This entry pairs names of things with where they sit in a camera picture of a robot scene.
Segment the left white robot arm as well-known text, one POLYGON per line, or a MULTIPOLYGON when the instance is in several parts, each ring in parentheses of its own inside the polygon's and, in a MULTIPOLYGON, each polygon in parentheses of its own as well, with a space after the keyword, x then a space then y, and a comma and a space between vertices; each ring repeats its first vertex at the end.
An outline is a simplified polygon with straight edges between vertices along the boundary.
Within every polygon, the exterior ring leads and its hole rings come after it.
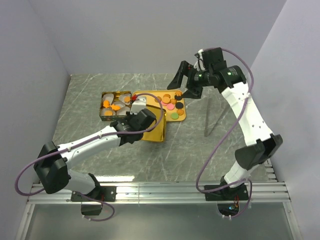
POLYGON ((100 131, 79 140, 55 145, 52 141, 43 145, 33 168, 47 194, 54 194, 62 189, 73 190, 83 194, 89 201, 100 197, 101 189, 93 174, 79 173, 71 169, 104 150, 133 144, 143 137, 156 116, 148 109, 125 118, 112 121, 100 131))

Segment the metal tongs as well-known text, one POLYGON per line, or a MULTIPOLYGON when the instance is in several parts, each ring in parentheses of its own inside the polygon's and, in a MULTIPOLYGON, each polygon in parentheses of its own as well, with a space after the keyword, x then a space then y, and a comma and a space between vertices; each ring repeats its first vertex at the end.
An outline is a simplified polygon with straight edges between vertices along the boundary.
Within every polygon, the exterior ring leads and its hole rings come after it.
POLYGON ((222 122, 227 113, 230 110, 229 105, 226 105, 224 109, 220 112, 220 115, 215 112, 213 108, 214 100, 211 96, 208 97, 206 105, 206 115, 205 115, 205 124, 204 124, 204 137, 209 137, 217 126, 222 122))

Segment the orange flower cookie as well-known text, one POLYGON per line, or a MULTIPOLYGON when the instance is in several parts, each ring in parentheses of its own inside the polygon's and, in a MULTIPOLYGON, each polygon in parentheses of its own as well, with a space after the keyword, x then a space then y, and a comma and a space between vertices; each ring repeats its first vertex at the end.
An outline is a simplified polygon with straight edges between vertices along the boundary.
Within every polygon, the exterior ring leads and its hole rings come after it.
POLYGON ((129 104, 131 102, 131 97, 130 96, 125 96, 123 100, 124 100, 124 102, 126 104, 129 104))

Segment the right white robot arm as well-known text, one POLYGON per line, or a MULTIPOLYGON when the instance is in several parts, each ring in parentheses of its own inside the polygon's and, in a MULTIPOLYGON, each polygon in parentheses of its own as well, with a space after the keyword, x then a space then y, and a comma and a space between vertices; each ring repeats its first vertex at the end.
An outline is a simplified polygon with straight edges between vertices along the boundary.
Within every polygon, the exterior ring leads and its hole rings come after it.
POLYGON ((183 60, 167 89, 180 88, 186 77, 186 91, 182 98, 200 99, 204 87, 214 87, 232 109, 236 117, 233 127, 240 126, 245 146, 235 151, 235 162, 217 188, 224 199, 231 200, 251 173, 275 154, 283 139, 268 127, 253 100, 252 71, 247 71, 250 76, 247 80, 238 65, 227 64, 224 58, 226 51, 221 47, 201 49, 195 54, 195 64, 183 60))

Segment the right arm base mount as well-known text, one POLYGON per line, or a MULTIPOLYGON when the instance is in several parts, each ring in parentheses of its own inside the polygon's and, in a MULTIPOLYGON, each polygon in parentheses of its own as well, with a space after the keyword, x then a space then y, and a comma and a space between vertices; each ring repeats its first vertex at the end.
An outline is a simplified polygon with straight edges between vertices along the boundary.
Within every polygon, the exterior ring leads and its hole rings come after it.
POLYGON ((222 218, 231 220, 241 215, 250 205, 252 198, 252 184, 250 190, 244 183, 235 188, 226 187, 205 193, 207 202, 217 203, 217 209, 222 218))

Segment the brown round cookie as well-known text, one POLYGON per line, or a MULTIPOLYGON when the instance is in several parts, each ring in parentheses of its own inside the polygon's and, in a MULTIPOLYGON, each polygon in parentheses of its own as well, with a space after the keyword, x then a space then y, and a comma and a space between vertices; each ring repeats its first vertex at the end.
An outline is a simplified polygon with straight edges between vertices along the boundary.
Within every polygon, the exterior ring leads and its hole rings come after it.
POLYGON ((113 116, 113 115, 114 115, 114 113, 111 110, 106 110, 104 112, 104 116, 113 116))

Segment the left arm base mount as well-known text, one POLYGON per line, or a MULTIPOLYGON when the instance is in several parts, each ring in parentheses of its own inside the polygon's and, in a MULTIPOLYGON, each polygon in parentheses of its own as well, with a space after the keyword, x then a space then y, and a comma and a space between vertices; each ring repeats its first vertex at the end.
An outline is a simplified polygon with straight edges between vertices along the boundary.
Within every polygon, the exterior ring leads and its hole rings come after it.
POLYGON ((70 201, 81 203, 80 210, 82 215, 86 217, 99 216, 102 213, 104 203, 115 202, 116 194, 116 186, 100 186, 88 194, 73 191, 70 201))

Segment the orange fish cookie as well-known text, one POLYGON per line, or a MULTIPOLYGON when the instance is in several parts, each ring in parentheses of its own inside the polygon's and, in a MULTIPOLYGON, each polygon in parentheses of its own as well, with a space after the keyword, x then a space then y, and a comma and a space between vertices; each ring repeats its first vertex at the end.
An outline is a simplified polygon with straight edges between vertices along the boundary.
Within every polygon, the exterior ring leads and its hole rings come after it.
POLYGON ((120 110, 122 107, 121 106, 119 106, 119 105, 114 105, 114 104, 112 104, 111 106, 110 106, 110 108, 113 110, 113 111, 118 111, 118 110, 120 110))
POLYGON ((109 108, 110 107, 110 102, 108 101, 108 100, 104 100, 103 102, 102 102, 102 107, 103 108, 109 108))

